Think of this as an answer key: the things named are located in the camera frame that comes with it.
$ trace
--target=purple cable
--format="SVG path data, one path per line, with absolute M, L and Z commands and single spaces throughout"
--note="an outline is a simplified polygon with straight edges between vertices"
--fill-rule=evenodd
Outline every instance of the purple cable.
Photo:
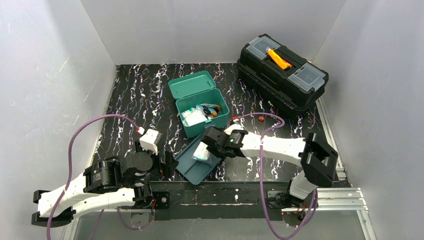
M 271 130 L 274 130 L 274 129 L 279 129 L 279 128 L 281 128 L 282 126 L 284 126 L 284 124 L 285 124 L 285 122 L 284 122 L 284 120 L 281 118 L 281 117 L 279 117 L 279 116 L 277 116 L 277 115 L 275 115 L 275 114 L 272 114 L 272 113 L 267 113 L 267 112 L 251 112 L 251 113 L 249 113 L 249 114 L 245 114 L 245 115 L 242 115 L 242 116 L 239 116 L 239 117 L 237 117 L 237 119 L 241 119 L 241 118 L 245 118 L 245 117 L 247 117 L 247 116 L 253 116 L 253 115 L 266 115 L 266 116 L 270 116 L 270 117 L 273 117 L 273 118 L 276 118 L 276 119 L 278 119 L 280 122 L 281 122 L 281 124 L 279 124 L 279 125 L 276 125 L 276 126 L 272 126 L 272 127 L 270 127 L 270 128 L 267 128 L 261 135 L 260 135 L 260 141 L 262 142 L 262 140 L 264 139 L 264 136 L 269 132 L 269 131 L 271 131 Z M 305 224 L 307 224 L 310 220 L 311 220 L 311 218 L 314 216 L 314 214 L 315 214 L 315 208 L 314 208 L 314 210 L 312 211 L 312 213 L 311 213 L 311 208 L 315 205 L 315 203 L 316 203 L 316 198 L 317 198 L 317 190 L 314 190 L 313 192 L 312 192 L 312 200 L 311 200 L 311 202 L 310 202 L 310 204 L 309 204 L 309 208 L 308 208 L 308 211 L 306 212 L 306 215 L 305 215 L 305 217 L 304 217 L 304 219 L 302 220 L 302 222 L 300 223 L 300 225 L 299 225 L 299 227 L 298 228 L 296 228 L 296 230 L 294 230 L 294 232 L 292 233 L 292 234 L 290 234 L 289 236 L 287 236 L 287 237 L 283 237 L 283 236 L 280 236 L 278 233 L 277 233 L 277 231 L 274 229 L 274 227 L 273 227 L 273 225 L 271 224 L 271 220 L 270 220 L 270 216 L 268 215 L 268 211 L 267 211 L 267 206 L 266 206 L 266 203 L 265 203 L 265 193 L 264 193 L 264 174 L 263 174 L 263 169 L 264 169 L 264 163 L 263 163 L 263 158 L 264 158 L 264 146 L 261 144 L 260 145 L 260 147 L 259 147 L 259 149 L 260 149 L 260 155 L 259 155 L 259 162 L 260 162 L 260 164 L 259 164 L 259 170 L 260 170 L 260 173 L 259 173 L 259 187 L 260 187 L 260 195 L 261 195 L 261 201 L 262 201 L 262 208 L 263 208 L 263 213 L 265 214 L 265 219 L 266 219 L 266 223 L 268 224 L 268 226 L 269 226 L 269 229 L 271 230 L 271 232 L 278 238 L 278 239 L 280 239 L 280 240 L 289 240 L 289 239 L 291 239 L 291 238 L 293 238 L 300 230 L 301 230 L 301 228 L 305 225 Z
M 100 214 L 98 215 L 98 218 L 97 218 L 97 222 L 95 223 L 94 229 L 91 232 L 90 236 L 88 237 L 88 240 L 91 240 L 94 236 L 94 233 L 96 233 L 97 227 L 99 226 L 99 223 L 100 223 L 100 219 L 102 218 L 102 215 L 103 215 L 104 212 L 105 212 L 104 209 L 102 209 L 100 211 Z
M 121 216 L 121 213 L 119 212 L 119 209 L 120 209 L 120 207 L 117 207 L 117 208 L 116 208 L 116 212 L 118 213 L 118 218 L 119 218 L 120 223 L 121 223 L 124 227 L 126 227 L 127 229 L 130 229 L 130 230 L 142 230 L 142 229 L 144 229 L 145 227 L 149 226 L 151 223 L 153 223 L 153 221 L 155 220 L 155 219 L 153 218 L 153 220 L 152 220 L 152 221 L 150 221 L 150 222 L 146 223 L 146 224 L 145 224 L 145 225 L 143 225 L 143 226 L 139 226 L 139 227 L 130 226 L 130 225 L 126 224 L 126 223 L 124 222 L 124 220 L 122 219 L 122 216 Z
M 78 130 L 76 130 L 76 132 L 73 134 L 73 136 L 72 136 L 72 138 L 70 139 L 70 142 L 69 142 L 69 147 L 68 147 L 68 150 L 67 150 L 69 175 L 67 177 L 67 182 L 66 182 L 66 185 L 65 185 L 65 191 L 68 190 L 69 185 L 71 184 L 71 180 L 72 180 L 72 146 L 74 145 L 75 139 L 77 138 L 78 134 L 80 134 L 80 132 L 82 130 L 84 130 L 88 125 L 90 125 L 90 124 L 92 124 L 94 122 L 97 122 L 99 120 L 106 119 L 106 118 L 122 118 L 122 119 L 125 119 L 128 122 L 130 122 L 132 125 L 134 125 L 137 128 L 137 131 L 140 128 L 139 126 L 137 126 L 137 124 L 133 120 L 129 119 L 128 117 L 126 117 L 124 115 L 119 115 L 119 114 L 107 114 L 107 115 L 99 116 L 99 117 L 94 118 L 93 120 L 90 120 L 90 121 L 84 123 L 84 125 L 82 125 Z M 62 191 L 62 193 L 60 194 L 59 198 L 57 198 L 56 202 L 53 205 L 53 208 L 51 209 L 51 213 L 48 216 L 47 230 L 46 230 L 46 232 L 47 232 L 47 240 L 52 240 L 52 237 L 50 236 L 50 227 L 52 225 L 53 214 L 55 213 L 56 208 L 59 205 L 59 202 L 64 197 L 65 191 Z

